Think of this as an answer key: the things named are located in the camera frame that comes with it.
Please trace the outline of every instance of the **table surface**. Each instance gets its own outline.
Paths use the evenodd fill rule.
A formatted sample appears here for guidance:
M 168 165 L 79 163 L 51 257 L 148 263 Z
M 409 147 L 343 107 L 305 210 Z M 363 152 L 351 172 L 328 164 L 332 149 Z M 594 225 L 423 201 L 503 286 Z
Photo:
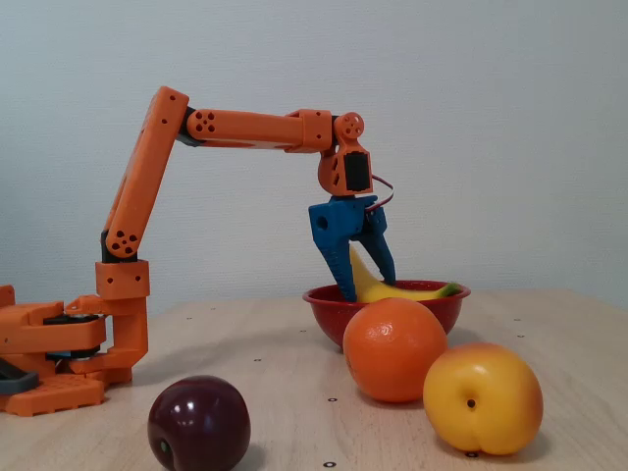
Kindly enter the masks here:
M 225 378 L 247 402 L 251 445 L 237 471 L 327 469 L 330 461 L 339 471 L 628 469 L 628 312 L 569 290 L 473 292 L 449 334 L 450 345 L 508 346 L 541 382 L 541 432 L 502 458 L 469 458 L 441 443 L 420 403 L 358 395 L 301 299 L 189 303 L 149 322 L 133 385 L 108 390 L 104 404 L 0 414 L 0 469 L 159 470 L 148 410 L 163 388 L 192 374 Z

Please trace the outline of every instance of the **peach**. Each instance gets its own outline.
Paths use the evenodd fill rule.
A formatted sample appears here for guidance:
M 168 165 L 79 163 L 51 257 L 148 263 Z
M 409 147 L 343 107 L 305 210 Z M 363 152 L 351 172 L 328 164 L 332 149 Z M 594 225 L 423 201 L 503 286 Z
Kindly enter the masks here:
M 516 353 L 492 343 L 447 350 L 430 368 L 423 402 L 436 433 L 463 451 L 514 453 L 537 435 L 543 395 Z

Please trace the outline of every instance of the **yellow banana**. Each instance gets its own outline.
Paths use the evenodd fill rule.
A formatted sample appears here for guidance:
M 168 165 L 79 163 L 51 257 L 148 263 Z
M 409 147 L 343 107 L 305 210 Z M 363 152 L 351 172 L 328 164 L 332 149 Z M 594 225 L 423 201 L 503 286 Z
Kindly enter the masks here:
M 366 265 L 364 265 L 357 251 L 352 246 L 349 247 L 349 256 L 358 302 L 375 302 L 387 297 L 404 297 L 413 301 L 425 301 L 451 296 L 460 292 L 460 286 L 456 283 L 449 283 L 440 289 L 432 291 L 391 287 L 371 275 L 371 272 L 366 268 Z

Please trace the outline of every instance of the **bowl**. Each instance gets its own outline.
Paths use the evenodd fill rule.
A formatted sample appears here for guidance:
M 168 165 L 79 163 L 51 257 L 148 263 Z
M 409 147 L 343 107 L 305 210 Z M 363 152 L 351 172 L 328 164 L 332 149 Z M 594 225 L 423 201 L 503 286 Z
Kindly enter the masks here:
M 425 280 L 397 281 L 396 286 L 404 289 L 432 290 L 447 285 L 447 282 L 434 282 Z M 458 319 L 462 299 L 471 294 L 471 289 L 460 285 L 462 291 L 448 297 L 417 301 L 428 307 L 439 320 L 446 334 Z M 310 303 L 316 322 L 325 335 L 342 348 L 342 337 L 346 325 L 357 311 L 366 306 L 364 302 L 347 302 L 342 297 L 338 285 L 314 288 L 303 295 L 303 299 Z

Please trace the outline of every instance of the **plum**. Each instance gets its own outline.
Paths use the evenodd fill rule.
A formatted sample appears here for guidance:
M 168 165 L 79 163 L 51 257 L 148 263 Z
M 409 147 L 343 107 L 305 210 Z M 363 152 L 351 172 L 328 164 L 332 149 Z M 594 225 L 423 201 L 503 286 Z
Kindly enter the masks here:
M 250 436 L 242 395 L 215 376 L 170 385 L 148 414 L 150 447 L 170 471 L 229 471 L 246 453 Z

